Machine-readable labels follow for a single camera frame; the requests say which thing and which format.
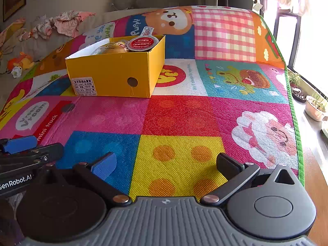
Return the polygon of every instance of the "pink checkered pattern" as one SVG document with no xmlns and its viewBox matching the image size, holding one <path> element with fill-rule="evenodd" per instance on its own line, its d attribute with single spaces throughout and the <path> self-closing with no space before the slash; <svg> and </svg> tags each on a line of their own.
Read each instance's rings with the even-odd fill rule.
<svg viewBox="0 0 328 246">
<path fill-rule="evenodd" d="M 255 62 L 252 15 L 245 10 L 193 9 L 195 59 Z"/>
</svg>

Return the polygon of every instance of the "yellow square with orange dots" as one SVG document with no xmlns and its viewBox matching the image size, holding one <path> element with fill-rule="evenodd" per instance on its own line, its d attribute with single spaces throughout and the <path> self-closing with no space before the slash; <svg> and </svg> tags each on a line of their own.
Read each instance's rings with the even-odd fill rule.
<svg viewBox="0 0 328 246">
<path fill-rule="evenodd" d="M 195 196 L 227 180 L 216 168 L 220 137 L 141 135 L 129 196 Z"/>
</svg>

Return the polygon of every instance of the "pink square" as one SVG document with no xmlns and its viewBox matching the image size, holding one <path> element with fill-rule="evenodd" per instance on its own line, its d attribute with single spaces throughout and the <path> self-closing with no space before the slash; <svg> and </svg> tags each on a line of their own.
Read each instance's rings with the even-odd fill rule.
<svg viewBox="0 0 328 246">
<path fill-rule="evenodd" d="M 77 97 L 75 96 L 52 95 L 34 97 L 8 120 L 0 130 L 0 138 L 14 138 L 29 135 L 34 135 L 38 138 L 40 135 L 39 130 L 42 127 L 41 130 L 45 129 L 46 133 L 42 133 L 42 140 L 38 138 L 38 143 L 42 141 L 42 144 L 45 145 L 46 137 L 56 129 L 56 125 L 60 123 L 62 119 L 67 117 L 69 109 L 74 107 L 76 100 Z M 50 118 L 50 125 L 47 125 L 47 118 Z"/>
<path fill-rule="evenodd" d="M 288 101 L 288 93 L 287 93 L 287 84 L 285 77 L 285 70 L 281 68 L 277 68 L 271 65 L 262 65 L 259 64 L 259 67 L 263 70 L 263 72 L 268 76 L 268 78 L 275 85 L 277 90 L 286 98 Z"/>
<path fill-rule="evenodd" d="M 298 174 L 294 124 L 289 104 L 209 97 L 225 152 L 239 162 L 275 168 L 287 163 Z"/>
<path fill-rule="evenodd" d="M 73 131 L 141 134 L 149 99 L 80 96 L 49 143 L 67 142 Z"/>
<path fill-rule="evenodd" d="M 250 12 L 208 11 L 193 9 L 195 59 L 255 62 L 254 24 Z"/>
</svg>

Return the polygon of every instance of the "red square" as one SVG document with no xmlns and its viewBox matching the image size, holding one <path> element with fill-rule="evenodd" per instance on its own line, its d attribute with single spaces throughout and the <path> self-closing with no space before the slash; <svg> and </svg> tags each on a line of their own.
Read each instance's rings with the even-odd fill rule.
<svg viewBox="0 0 328 246">
<path fill-rule="evenodd" d="M 145 135 L 219 136 L 209 97 L 152 96 L 142 129 Z"/>
</svg>

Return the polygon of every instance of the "bed sheet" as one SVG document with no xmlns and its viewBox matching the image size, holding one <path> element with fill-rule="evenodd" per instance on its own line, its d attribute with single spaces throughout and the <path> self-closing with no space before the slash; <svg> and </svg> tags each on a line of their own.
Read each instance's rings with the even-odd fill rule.
<svg viewBox="0 0 328 246">
<path fill-rule="evenodd" d="M 152 97 L 75 96 L 65 57 L 106 37 L 138 35 L 146 25 L 166 35 L 165 65 Z M 277 44 L 254 12 L 159 9 L 105 23 L 43 59 L 0 112 L 0 137 L 33 134 L 42 145 L 62 143 L 59 168 L 115 152 L 117 168 L 106 182 L 133 199 L 201 198 L 226 182 L 215 165 L 220 152 L 262 168 L 288 163 L 304 184 L 286 79 Z"/>
</svg>

